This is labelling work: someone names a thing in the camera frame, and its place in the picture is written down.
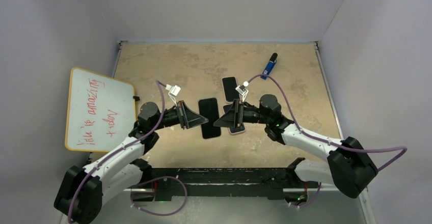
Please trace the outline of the black phone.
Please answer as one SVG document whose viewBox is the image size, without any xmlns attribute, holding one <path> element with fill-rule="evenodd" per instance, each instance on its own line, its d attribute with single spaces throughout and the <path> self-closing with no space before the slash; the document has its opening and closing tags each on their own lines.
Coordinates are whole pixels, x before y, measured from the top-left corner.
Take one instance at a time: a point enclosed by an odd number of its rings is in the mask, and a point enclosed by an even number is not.
<svg viewBox="0 0 432 224">
<path fill-rule="evenodd" d="M 224 113 L 228 112 L 230 108 L 231 108 L 231 104 L 224 105 L 223 106 Z M 246 130 L 246 126 L 244 124 L 240 125 L 239 127 L 230 127 L 230 128 L 228 128 L 228 131 L 229 131 L 229 133 L 231 135 L 236 135 L 236 134 L 243 133 L 243 132 L 245 132 L 245 130 Z"/>
</svg>

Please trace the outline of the dark blue phone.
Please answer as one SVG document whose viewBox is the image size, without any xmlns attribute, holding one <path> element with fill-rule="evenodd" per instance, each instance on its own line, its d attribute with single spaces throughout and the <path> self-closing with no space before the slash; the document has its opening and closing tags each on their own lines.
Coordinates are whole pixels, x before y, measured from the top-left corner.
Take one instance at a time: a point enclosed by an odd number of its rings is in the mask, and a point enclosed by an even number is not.
<svg viewBox="0 0 432 224">
<path fill-rule="evenodd" d="M 225 101 L 232 103 L 234 99 L 239 99 L 239 93 L 236 90 L 237 80 L 235 77 L 224 77 L 222 78 L 222 85 L 225 95 Z"/>
</svg>

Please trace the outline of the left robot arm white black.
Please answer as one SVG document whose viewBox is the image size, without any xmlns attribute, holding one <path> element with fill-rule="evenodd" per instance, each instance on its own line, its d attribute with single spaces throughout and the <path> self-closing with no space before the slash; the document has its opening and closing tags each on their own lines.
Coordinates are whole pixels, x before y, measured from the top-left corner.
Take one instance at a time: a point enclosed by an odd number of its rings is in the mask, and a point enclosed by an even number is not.
<svg viewBox="0 0 432 224">
<path fill-rule="evenodd" d="M 190 110 L 184 101 L 170 109 L 147 102 L 140 108 L 133 130 L 115 149 L 84 167 L 67 170 L 54 201 L 54 208 L 71 223 L 91 223 L 102 206 L 124 189 L 137 185 L 145 188 L 152 181 L 151 166 L 141 159 L 153 148 L 157 129 L 180 125 L 190 129 L 208 119 Z"/>
</svg>

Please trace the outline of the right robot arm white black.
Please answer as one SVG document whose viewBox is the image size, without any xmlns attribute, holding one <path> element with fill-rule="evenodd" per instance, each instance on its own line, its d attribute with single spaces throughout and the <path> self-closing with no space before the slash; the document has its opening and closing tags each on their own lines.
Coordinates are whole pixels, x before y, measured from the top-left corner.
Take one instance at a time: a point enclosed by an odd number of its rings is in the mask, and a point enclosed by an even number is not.
<svg viewBox="0 0 432 224">
<path fill-rule="evenodd" d="M 282 114 L 274 95 L 263 95 L 258 107 L 235 99 L 214 126 L 238 127 L 244 123 L 264 124 L 264 131 L 272 141 L 321 159 L 320 162 L 303 159 L 288 170 L 286 180 L 293 187 L 306 181 L 332 184 L 345 196 L 355 199 L 379 172 L 357 139 L 324 138 L 318 133 L 298 129 L 294 121 Z"/>
</svg>

